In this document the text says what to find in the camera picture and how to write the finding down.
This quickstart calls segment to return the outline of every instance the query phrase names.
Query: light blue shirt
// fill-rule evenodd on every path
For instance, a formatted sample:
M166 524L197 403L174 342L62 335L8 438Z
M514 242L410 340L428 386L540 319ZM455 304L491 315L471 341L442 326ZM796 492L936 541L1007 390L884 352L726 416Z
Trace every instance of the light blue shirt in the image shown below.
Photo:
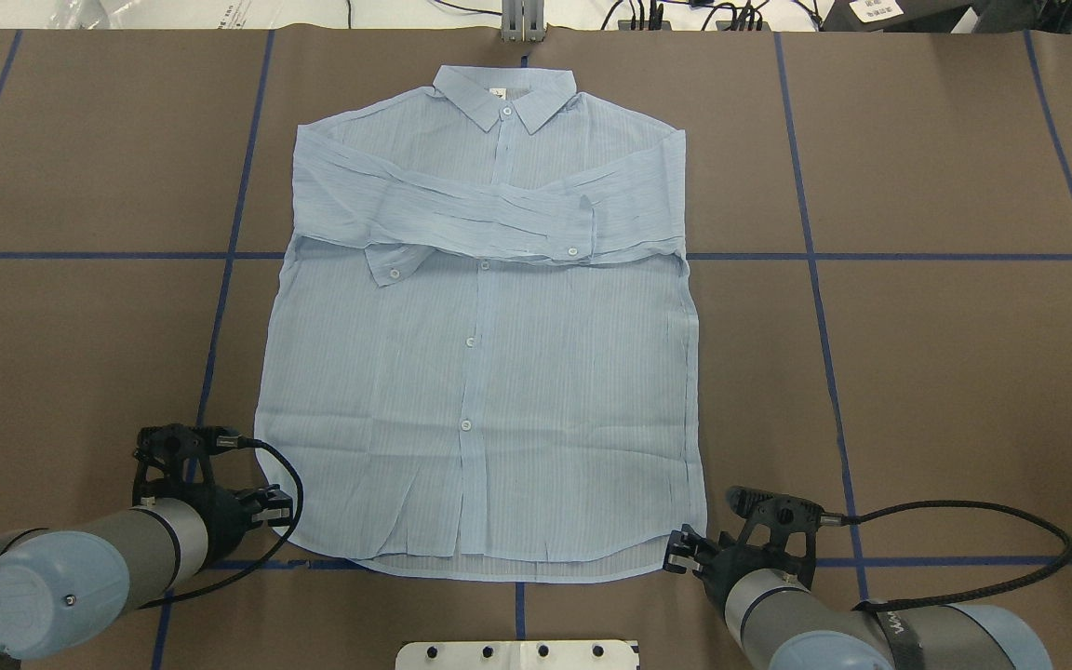
M300 126L255 417L306 485L293 541L408 576L658 568L706 520L684 198L685 133L569 72L446 65Z

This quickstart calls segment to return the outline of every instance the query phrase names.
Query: white label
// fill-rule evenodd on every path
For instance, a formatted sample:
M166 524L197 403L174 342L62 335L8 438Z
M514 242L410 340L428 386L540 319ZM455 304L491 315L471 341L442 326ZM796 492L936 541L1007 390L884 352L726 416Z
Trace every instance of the white label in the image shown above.
M865 25L905 13L905 10L896 4L896 0L854 0L854 3L850 3L850 8L854 10L854 16Z

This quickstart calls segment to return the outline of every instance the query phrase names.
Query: shirt collar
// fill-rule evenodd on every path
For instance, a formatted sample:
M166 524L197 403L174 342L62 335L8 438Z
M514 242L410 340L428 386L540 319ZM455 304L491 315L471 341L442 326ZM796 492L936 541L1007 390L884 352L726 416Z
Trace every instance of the shirt collar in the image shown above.
M494 128L498 110L511 106L527 129L539 131L578 92L574 73L539 68L473 68L441 65L433 88L462 110L483 132ZM527 93L503 101L489 88L524 88Z

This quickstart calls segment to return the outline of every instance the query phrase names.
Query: robotic arm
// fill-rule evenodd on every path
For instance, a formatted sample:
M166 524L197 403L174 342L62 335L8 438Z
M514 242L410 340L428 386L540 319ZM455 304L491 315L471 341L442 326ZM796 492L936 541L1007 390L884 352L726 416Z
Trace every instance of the robotic arm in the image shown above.
M1051 670L1049 657L1028 624L1003 608L956 605L966 599L1042 580L1072 560L1072 539L1028 512L996 504L928 501L898 505L862 518L829 513L799 497L732 488L727 504L744 519L739 538L723 532L718 541L689 525L673 531L664 569L693 571L758 670ZM817 531L852 525L921 506L969 506L1010 513L1058 535L1064 551L1051 565L991 589L912 601L861 602L833 611L809 593L817 567ZM756 526L771 537L749 544ZM788 538L804 534L805 554L787 552Z
M209 458L239 448L267 449L284 463L297 485L295 513L293 500L277 485L218 487ZM299 520L301 487L294 470L276 449L234 430L145 428L134 456L130 509L66 530L0 535L0 667L84 643L128 611L162 605L158 598L165 591L225 559L248 531L288 526L256 567ZM203 482L194 481L197 466ZM158 476L149 479L153 470Z

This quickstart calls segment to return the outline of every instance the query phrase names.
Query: shirt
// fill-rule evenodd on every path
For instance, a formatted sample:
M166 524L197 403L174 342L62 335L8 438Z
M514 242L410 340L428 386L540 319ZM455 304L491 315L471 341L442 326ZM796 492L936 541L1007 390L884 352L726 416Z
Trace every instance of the shirt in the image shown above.
M684 181L684 132L569 72L446 65L300 126L255 416L293 541L596 582L703 528Z

